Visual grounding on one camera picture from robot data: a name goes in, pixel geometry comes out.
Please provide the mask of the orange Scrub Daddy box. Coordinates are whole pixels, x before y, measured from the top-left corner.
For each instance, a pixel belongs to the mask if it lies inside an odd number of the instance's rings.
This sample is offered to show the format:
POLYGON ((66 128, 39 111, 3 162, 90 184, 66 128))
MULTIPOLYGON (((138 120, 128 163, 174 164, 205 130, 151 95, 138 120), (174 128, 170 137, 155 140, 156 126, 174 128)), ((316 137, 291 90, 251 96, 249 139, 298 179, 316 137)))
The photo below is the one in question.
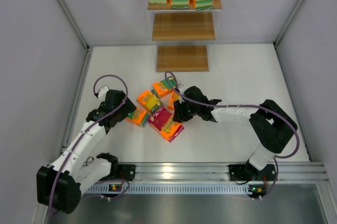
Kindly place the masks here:
POLYGON ((172 92, 169 98, 169 101, 168 101, 167 108, 171 111, 174 111, 174 102, 178 101, 179 99, 180 99, 180 96, 176 94, 175 92, 172 92))

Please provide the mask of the pink Scrub Mommy box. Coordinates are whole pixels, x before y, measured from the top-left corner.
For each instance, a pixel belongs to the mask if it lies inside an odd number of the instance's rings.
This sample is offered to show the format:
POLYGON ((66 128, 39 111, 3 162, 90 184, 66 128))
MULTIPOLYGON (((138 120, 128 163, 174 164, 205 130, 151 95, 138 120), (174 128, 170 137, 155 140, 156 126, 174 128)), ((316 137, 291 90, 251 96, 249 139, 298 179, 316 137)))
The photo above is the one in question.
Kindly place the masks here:
POLYGON ((184 130, 182 123, 173 121, 173 114, 164 106, 160 106, 148 122, 167 142, 172 142, 184 130))

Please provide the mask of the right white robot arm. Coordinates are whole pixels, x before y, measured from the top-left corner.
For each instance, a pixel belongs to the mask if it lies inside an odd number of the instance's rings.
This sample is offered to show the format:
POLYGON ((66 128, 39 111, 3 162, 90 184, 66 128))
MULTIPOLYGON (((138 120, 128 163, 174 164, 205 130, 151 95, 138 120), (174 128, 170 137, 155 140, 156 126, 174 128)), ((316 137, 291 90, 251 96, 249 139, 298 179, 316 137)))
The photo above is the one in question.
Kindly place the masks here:
POLYGON ((179 85, 174 93, 179 96, 174 101, 175 122, 187 122, 198 116, 207 122, 236 123, 253 129, 259 145, 241 170, 240 181, 244 183, 260 178, 269 162, 280 158, 291 138, 299 138, 297 124, 273 100, 260 105, 221 105, 220 99, 208 99, 196 86, 179 85))

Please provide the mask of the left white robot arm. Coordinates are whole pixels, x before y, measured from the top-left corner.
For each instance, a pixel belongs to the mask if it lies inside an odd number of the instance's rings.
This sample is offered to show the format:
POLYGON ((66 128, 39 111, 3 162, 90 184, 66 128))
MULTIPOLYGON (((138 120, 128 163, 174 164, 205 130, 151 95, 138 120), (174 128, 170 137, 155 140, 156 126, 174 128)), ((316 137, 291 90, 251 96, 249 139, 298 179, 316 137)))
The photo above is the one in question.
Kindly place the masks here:
POLYGON ((135 165, 119 164, 118 158, 110 153, 100 153, 92 163, 85 164, 109 131, 136 110, 124 91, 100 89, 96 96, 104 101, 88 114, 77 137, 57 160, 38 170, 38 203, 70 214, 82 195, 97 182, 133 180, 135 165))

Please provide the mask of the clear acrylic shelf unit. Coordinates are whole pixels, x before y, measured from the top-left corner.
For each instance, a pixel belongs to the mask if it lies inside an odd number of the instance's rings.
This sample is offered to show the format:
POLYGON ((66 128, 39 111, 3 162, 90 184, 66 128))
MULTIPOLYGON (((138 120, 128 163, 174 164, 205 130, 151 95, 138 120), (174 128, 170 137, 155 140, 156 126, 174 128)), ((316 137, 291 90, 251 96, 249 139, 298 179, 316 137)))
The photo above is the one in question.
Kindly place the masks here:
POLYGON ((211 47, 219 32, 224 0, 212 8, 196 9, 166 4, 146 4, 154 65, 157 72, 206 72, 211 47))

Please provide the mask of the orange yellow sponge pack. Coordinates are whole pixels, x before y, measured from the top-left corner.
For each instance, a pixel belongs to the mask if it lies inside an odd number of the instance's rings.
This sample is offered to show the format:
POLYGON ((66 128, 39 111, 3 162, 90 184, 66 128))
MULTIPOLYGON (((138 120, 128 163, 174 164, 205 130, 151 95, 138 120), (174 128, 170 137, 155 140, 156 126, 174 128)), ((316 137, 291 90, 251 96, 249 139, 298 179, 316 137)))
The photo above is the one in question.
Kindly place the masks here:
POLYGON ((137 97, 137 102, 146 109, 150 114, 155 113, 163 103, 161 100, 149 90, 145 90, 137 97))

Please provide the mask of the small green orange sponge pack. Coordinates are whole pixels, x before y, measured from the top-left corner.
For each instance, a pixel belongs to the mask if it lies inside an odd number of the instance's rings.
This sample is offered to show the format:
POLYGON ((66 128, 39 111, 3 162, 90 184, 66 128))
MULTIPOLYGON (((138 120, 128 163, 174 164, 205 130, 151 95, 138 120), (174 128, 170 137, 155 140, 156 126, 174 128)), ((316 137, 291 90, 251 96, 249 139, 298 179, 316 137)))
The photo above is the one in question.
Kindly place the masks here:
POLYGON ((172 89, 176 87, 174 78, 169 76, 168 79, 163 79, 159 82, 155 82, 152 84, 153 93, 158 97, 162 98, 164 96, 172 93, 172 89))

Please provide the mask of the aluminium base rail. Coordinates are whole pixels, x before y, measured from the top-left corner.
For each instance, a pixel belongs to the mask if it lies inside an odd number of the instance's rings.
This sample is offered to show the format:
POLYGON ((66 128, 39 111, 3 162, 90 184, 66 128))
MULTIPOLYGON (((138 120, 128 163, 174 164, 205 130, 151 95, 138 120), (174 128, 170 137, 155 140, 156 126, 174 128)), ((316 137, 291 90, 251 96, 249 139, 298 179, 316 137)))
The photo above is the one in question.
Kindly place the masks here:
POLYGON ((268 164, 255 175, 243 163, 127 163, 113 175, 102 177, 105 161, 90 162, 74 175, 81 194, 243 194, 266 193, 278 184, 328 183, 325 167, 317 162, 268 164))

